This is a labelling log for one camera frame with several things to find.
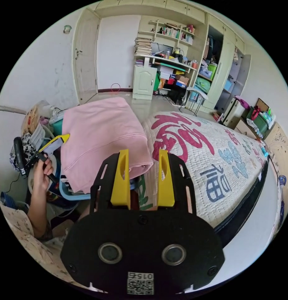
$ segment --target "black cable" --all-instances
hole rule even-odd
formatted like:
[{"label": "black cable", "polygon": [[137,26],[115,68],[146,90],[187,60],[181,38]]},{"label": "black cable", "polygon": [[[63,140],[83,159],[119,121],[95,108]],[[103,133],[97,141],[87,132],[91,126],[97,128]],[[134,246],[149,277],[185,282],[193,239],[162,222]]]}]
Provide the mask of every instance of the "black cable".
[{"label": "black cable", "polygon": [[10,184],[10,189],[9,189],[7,192],[5,192],[5,193],[8,193],[8,192],[11,190],[12,183],[18,181],[19,177],[20,177],[20,173],[19,173],[19,175],[18,175],[18,178],[17,178],[16,180],[14,180],[14,181],[11,182],[11,184]]}]

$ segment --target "screw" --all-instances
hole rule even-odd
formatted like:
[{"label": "screw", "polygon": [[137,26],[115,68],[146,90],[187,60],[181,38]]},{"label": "screw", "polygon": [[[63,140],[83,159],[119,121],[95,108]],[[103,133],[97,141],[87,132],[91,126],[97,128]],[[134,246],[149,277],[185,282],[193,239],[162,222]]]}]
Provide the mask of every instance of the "screw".
[{"label": "screw", "polygon": [[140,215],[139,218],[138,218],[138,222],[141,225],[145,225],[148,222],[148,218],[146,216]]},{"label": "screw", "polygon": [[69,269],[72,273],[76,272],[76,267],[74,265],[69,265]]},{"label": "screw", "polygon": [[214,276],[218,272],[218,267],[213,266],[207,271],[208,276]]}]

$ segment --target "pink sweatshirt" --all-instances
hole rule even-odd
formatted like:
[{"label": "pink sweatshirt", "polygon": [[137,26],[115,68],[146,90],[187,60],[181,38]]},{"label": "pink sweatshirt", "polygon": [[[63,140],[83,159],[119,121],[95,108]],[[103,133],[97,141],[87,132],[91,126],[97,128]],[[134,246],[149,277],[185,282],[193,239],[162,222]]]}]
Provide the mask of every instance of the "pink sweatshirt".
[{"label": "pink sweatshirt", "polygon": [[130,179],[153,165],[144,130],[124,98],[115,97],[65,111],[61,147],[62,174],[73,192],[89,193],[104,159],[129,149]]}]

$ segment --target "door handle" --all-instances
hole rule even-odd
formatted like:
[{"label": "door handle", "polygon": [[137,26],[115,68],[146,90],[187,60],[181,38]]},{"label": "door handle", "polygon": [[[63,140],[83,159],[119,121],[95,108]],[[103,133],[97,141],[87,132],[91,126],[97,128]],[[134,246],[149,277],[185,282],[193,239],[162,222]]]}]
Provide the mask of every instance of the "door handle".
[{"label": "door handle", "polygon": [[75,59],[77,59],[79,53],[82,53],[82,51],[75,48]]},{"label": "door handle", "polygon": [[219,67],[218,67],[218,70],[217,70],[217,74],[219,74],[220,68],[221,68],[221,63],[219,63]]}]

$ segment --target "floor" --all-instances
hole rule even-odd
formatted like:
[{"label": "floor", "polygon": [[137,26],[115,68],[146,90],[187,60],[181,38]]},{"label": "floor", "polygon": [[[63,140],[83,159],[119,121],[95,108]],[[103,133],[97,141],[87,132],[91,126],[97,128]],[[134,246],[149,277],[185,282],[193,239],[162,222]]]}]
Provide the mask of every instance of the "floor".
[{"label": "floor", "polygon": [[[149,115],[161,112],[161,111],[178,111],[178,107],[173,106],[170,104],[169,101],[164,100],[162,96],[153,96],[152,100],[136,100],[132,98],[132,93],[129,92],[119,92],[119,93],[98,93],[96,94],[92,99],[89,100],[89,102],[97,101],[97,100],[103,100],[107,98],[112,97],[123,97],[126,102],[131,106],[133,112],[138,117],[139,121],[142,122],[145,118],[147,118]],[[189,111],[188,109],[182,108],[181,111],[186,114],[193,113]],[[197,116],[200,118],[207,119],[209,121],[215,121],[212,115],[207,114],[205,112],[198,112]]]}]

